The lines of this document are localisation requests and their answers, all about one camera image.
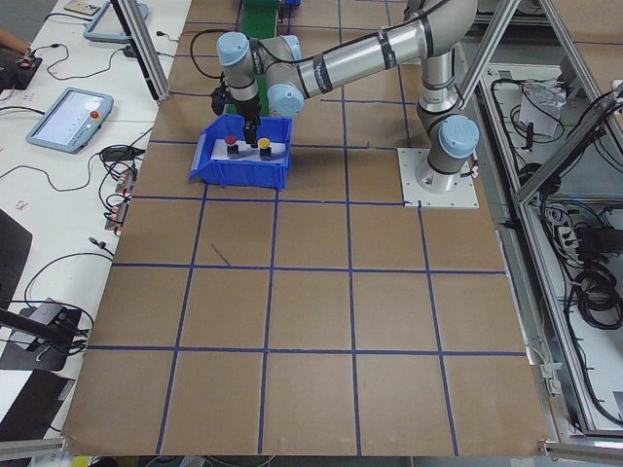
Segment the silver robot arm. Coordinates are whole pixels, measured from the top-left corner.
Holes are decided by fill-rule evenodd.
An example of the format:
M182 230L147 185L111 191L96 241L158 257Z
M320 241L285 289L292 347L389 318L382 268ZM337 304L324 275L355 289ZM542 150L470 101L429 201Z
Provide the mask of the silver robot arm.
M430 149L415 175L425 190L446 194L455 188L480 137L475 123L458 112L455 88L455 45L476 12L474 1L411 1L404 22L307 58L293 35L259 40L227 32L217 40L224 74L211 95L212 110L220 115L226 105L234 105L246 142L254 144L262 109L257 77L266 79L270 110L294 117L311 97L417 58L422 82L418 115Z

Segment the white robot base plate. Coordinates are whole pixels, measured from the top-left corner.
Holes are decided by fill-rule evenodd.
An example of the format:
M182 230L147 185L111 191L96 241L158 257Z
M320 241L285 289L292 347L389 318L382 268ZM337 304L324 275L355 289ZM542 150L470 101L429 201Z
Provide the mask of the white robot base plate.
M428 165L429 150L398 148L398 165L406 207L477 209L478 198L468 161L456 174L444 175Z

